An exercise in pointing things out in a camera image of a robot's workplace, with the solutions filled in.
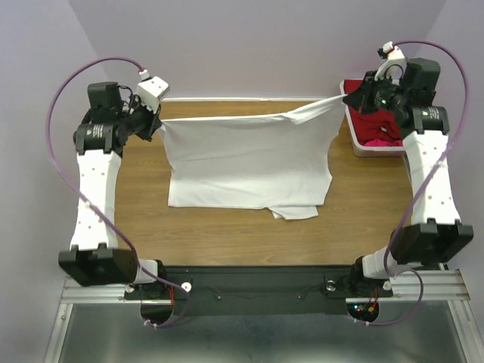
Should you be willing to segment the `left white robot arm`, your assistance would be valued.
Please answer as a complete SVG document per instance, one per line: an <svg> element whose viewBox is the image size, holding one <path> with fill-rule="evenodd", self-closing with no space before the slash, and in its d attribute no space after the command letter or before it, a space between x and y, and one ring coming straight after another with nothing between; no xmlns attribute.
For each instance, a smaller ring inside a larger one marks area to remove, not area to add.
<svg viewBox="0 0 484 363"><path fill-rule="evenodd" d="M123 149L132 135L151 141L162 125L160 102L169 85L149 77L128 101L121 98L123 89L118 82L87 88L90 108L73 134L81 197L70 247L59 253L58 263L83 287L125 284L140 296L158 299L169 282L162 262L138 259L132 250L120 248L111 226Z"/></svg>

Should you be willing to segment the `white t shirt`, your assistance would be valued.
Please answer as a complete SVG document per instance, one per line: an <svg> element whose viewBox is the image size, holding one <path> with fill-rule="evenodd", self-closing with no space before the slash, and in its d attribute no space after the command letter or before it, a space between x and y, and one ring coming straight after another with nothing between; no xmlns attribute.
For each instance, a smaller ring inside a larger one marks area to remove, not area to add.
<svg viewBox="0 0 484 363"><path fill-rule="evenodd" d="M336 96L283 113L164 121L169 206L268 209L286 220L318 216L344 113Z"/></svg>

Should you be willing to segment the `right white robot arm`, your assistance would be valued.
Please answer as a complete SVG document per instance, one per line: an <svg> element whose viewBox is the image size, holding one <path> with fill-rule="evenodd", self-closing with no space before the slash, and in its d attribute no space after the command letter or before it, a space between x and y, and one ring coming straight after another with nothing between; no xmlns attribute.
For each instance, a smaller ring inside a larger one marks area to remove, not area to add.
<svg viewBox="0 0 484 363"><path fill-rule="evenodd" d="M440 65L434 60L386 60L368 71L344 97L362 115L384 110L399 127L408 161L413 199L387 247L356 259L349 289L365 295L384 280L411 268L448 262L473 239L455 206L448 171L448 113L433 105Z"/></svg>

